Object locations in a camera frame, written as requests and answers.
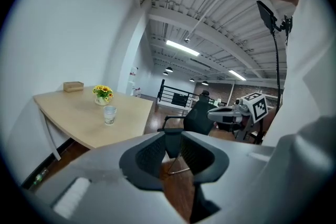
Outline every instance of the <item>white table leg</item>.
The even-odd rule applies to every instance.
[[[53,140],[51,138],[51,134],[50,134],[50,130],[49,130],[49,127],[48,127],[48,124],[47,124],[46,117],[44,116],[44,114],[41,111],[41,109],[39,109],[38,112],[40,114],[42,127],[43,127],[43,130],[44,130],[44,133],[46,134],[49,146],[50,146],[50,148],[51,148],[51,150],[52,150],[52,152],[53,152],[56,160],[59,161],[61,159],[61,156],[59,155],[59,153],[57,151],[57,148],[56,148],[56,145],[54,144],[54,142],[53,142]]]

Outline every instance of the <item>brick wall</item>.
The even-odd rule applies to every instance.
[[[213,99],[221,98],[222,102],[227,102],[230,92],[231,92],[232,84],[224,84],[224,83],[209,83],[209,86],[205,86],[201,83],[197,83],[194,93],[201,94],[203,90],[207,90],[209,92],[209,96]],[[256,87],[256,86],[247,86],[247,85],[235,85],[232,96],[229,102],[229,105],[232,105],[237,98],[248,95],[252,92],[260,92],[269,95],[278,95],[278,90],[274,88],[266,88],[266,87]],[[270,106],[276,107],[277,102],[275,100],[267,99],[267,104]]]

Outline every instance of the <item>chair base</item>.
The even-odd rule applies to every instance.
[[[179,153],[179,155],[175,158],[175,160],[173,161],[172,165],[169,167],[168,169],[168,175],[175,175],[175,174],[179,174],[179,173],[182,173],[182,172],[185,172],[185,171],[188,171],[190,170],[190,168],[186,168],[186,169],[182,169],[182,170],[179,170],[179,171],[176,171],[176,172],[169,172],[170,169],[173,167],[173,165],[175,164],[175,162],[181,157],[181,154]]]

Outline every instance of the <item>wooden floor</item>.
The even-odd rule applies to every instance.
[[[156,132],[158,128],[161,128],[166,115],[183,115],[183,113],[184,115],[186,114],[186,112],[182,110],[157,105],[156,98],[148,97],[145,95],[142,95],[141,98],[153,101],[153,105],[144,131],[145,134]],[[183,120],[170,119],[169,121],[167,121],[166,127],[183,127]],[[221,131],[219,129],[216,129],[215,127],[211,130],[209,135],[224,140],[235,140],[232,133]],[[49,173],[47,174],[44,181],[88,150],[89,149],[80,145],[77,142],[72,143],[61,154],[61,160],[54,161],[48,167]],[[171,203],[171,205],[177,210],[177,212],[179,212],[179,214],[186,221],[189,221],[194,198],[193,174],[190,171],[186,171],[180,174],[168,176],[167,171],[171,166],[171,163],[172,161],[163,164],[160,171],[160,179],[163,182],[164,194],[168,201]],[[185,164],[183,159],[180,158],[174,164],[172,171],[184,168],[187,168],[187,165]]]

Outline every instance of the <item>flower pot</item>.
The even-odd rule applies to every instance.
[[[105,101],[105,99],[103,97],[96,97],[95,101],[96,104],[98,105],[107,105],[109,102]]]

